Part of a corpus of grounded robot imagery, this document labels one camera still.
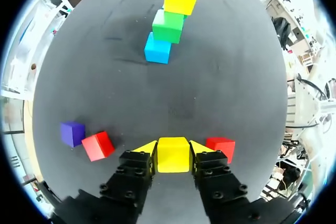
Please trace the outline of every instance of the blue cube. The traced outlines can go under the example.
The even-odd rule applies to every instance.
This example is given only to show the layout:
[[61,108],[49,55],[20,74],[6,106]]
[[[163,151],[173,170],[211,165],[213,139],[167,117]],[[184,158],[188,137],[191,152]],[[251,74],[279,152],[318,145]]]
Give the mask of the blue cube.
[[81,145],[85,138],[85,125],[76,122],[61,123],[61,137],[70,147]]
[[144,50],[146,61],[168,64],[171,46],[170,42],[154,40],[150,32]]

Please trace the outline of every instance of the purple cube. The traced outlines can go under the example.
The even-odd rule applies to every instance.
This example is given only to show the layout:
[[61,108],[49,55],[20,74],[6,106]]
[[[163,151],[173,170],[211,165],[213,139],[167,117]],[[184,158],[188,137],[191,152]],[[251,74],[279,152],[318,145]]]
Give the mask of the purple cube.
[[85,125],[76,122],[61,123],[61,137],[71,147],[81,145],[85,138]]

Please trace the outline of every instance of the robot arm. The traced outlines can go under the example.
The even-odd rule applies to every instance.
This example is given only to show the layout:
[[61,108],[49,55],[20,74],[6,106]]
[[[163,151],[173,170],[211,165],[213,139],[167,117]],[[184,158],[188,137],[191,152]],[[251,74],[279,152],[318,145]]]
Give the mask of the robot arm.
[[[156,150],[157,143],[152,153],[125,151],[116,172],[100,185],[101,197],[79,190],[75,199],[67,197],[55,207],[53,223],[135,224],[157,171]],[[211,224],[256,220],[258,224],[294,223],[299,217],[292,204],[282,198],[250,203],[247,186],[230,171],[221,151],[195,154],[190,142],[190,168]]]

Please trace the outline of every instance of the red cube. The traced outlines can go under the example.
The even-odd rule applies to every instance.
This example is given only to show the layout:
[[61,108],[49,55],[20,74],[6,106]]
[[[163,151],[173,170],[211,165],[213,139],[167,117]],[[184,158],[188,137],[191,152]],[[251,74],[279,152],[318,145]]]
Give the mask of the red cube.
[[235,144],[235,141],[225,137],[210,137],[207,138],[205,146],[214,151],[221,150],[227,156],[227,163],[230,164],[235,151]]
[[106,131],[83,139],[82,145],[91,161],[106,158],[115,150]]

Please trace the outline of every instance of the gray table surface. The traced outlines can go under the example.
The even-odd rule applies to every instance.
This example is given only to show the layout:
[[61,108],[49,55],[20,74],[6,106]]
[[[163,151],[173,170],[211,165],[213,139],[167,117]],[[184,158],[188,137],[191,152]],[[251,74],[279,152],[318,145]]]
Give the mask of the gray table surface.
[[[259,0],[197,0],[168,65],[143,48],[163,0],[82,0],[54,38],[37,81],[33,130],[45,181],[60,197],[98,196],[119,155],[161,136],[236,141],[231,168],[255,200],[286,120],[285,64]],[[91,162],[60,122],[105,130],[117,150]],[[138,223],[208,223],[190,174],[157,174]]]

